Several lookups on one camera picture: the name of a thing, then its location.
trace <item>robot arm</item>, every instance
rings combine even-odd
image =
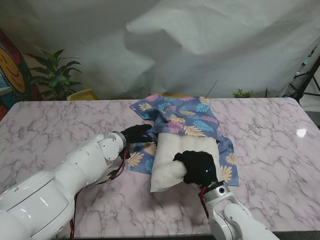
[[[207,152],[177,153],[174,161],[186,168],[183,181],[205,186],[203,198],[208,211],[210,229],[217,240],[279,240],[267,227],[255,220],[251,212],[229,190],[224,181],[218,181],[213,157]],[[217,205],[229,200],[223,210]]]
[[[96,184],[122,150],[151,125],[96,135],[66,155],[52,171],[40,171],[0,195],[0,239],[50,240],[73,218],[74,196]]]
[[[236,199],[224,181],[209,186],[204,197],[210,229],[217,240],[279,240],[253,218],[249,209]],[[224,210],[216,211],[217,205],[224,200],[231,203]]]

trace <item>green plant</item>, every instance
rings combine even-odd
[[[242,89],[238,89],[238,91],[235,91],[232,93],[232,95],[235,98],[251,98],[251,94],[253,93],[253,90],[247,91],[247,92],[242,92]]]
[[[44,67],[34,67],[30,70],[36,71],[46,76],[34,76],[31,78],[30,84],[38,84],[38,86],[46,86],[50,90],[44,91],[41,94],[45,97],[52,96],[49,100],[63,101],[67,99],[67,96],[74,94],[76,91],[71,89],[71,86],[81,84],[81,82],[71,81],[69,72],[75,70],[81,73],[80,70],[70,67],[75,64],[80,64],[77,61],[70,61],[66,65],[59,67],[59,61],[61,59],[75,59],[76,57],[60,57],[59,55],[64,49],[55,52],[53,55],[41,50],[43,55],[47,59],[39,56],[26,53],[28,56],[37,60]]]

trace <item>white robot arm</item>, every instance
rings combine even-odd
[[[0,195],[0,239],[50,240],[72,219],[74,196],[96,183],[127,145],[120,132],[97,135]]]
[[[210,229],[216,240],[279,240],[267,227],[255,220],[251,212],[229,190],[224,181],[209,186],[204,194]],[[217,205],[229,200],[224,210]]]

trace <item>white pillow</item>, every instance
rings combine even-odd
[[[187,170],[180,161],[173,161],[177,153],[184,151],[204,151],[212,155],[218,181],[222,180],[219,164],[218,145],[208,136],[176,135],[159,133],[156,154],[152,167],[151,192],[162,192],[181,183]]]

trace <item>blue floral cloth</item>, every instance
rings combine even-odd
[[[153,94],[134,104],[131,109],[145,120],[154,120],[149,135],[171,133],[189,136],[207,136],[217,140],[222,178],[229,186],[239,186],[236,155],[230,139],[218,130],[219,121],[211,112],[203,96],[169,98]],[[151,174],[157,150],[157,139],[137,143],[128,161],[128,170]]]

